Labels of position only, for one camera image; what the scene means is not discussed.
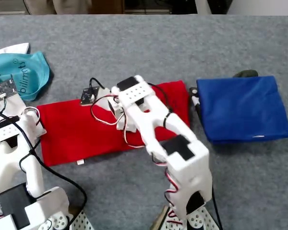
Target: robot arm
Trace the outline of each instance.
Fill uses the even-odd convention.
[[[118,96],[119,106],[140,131],[147,152],[167,164],[167,177],[171,185],[165,196],[177,217],[186,220],[187,214],[212,197],[208,149],[157,98],[141,76],[128,78],[111,91]],[[141,106],[149,109],[149,112],[141,110]],[[155,137],[157,126],[169,129],[178,136],[161,145]]]
[[[39,116],[27,108],[20,117],[11,119],[22,128],[33,145],[45,133]],[[30,147],[20,130],[1,120],[0,213],[4,217],[0,218],[0,230],[65,229],[68,224],[67,195],[59,187],[45,191],[41,166],[35,156],[28,155],[29,152]],[[13,187],[14,175],[20,170],[26,173],[27,183]],[[49,222],[53,223],[52,228],[47,227]]]

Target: gray carpet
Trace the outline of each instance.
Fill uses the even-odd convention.
[[[108,87],[134,74],[191,87],[198,78],[256,69],[275,75],[288,113],[288,17],[0,17],[0,48],[21,42],[43,51],[55,74],[32,105],[80,98],[90,77]],[[224,229],[288,230],[288,139],[214,147],[192,111],[192,129],[211,152]],[[54,169],[85,188],[85,212],[96,230],[147,230],[166,203],[168,182],[144,149]],[[47,188],[62,186],[72,204],[81,202],[72,186],[44,176]],[[212,202],[207,208],[214,215]]]

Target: red towel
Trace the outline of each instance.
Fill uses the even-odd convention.
[[[188,125],[188,92],[182,81],[159,85],[168,96],[173,111]],[[165,102],[160,90],[153,87],[156,95]],[[90,106],[80,106],[80,100],[58,102],[38,106],[47,134],[41,138],[44,162],[48,166],[74,162],[88,157],[132,149],[116,126],[104,125],[91,117]],[[93,108],[95,115],[115,122],[111,112],[99,106]],[[156,138],[166,140],[175,134],[163,127],[156,128]],[[131,145],[142,145],[139,131],[127,132]]]

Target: blue cloth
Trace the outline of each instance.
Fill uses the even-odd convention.
[[[202,123],[212,143],[288,138],[273,76],[197,80]]]
[[[42,52],[0,54],[0,82],[13,77],[23,100],[32,101],[49,80],[50,69]]]

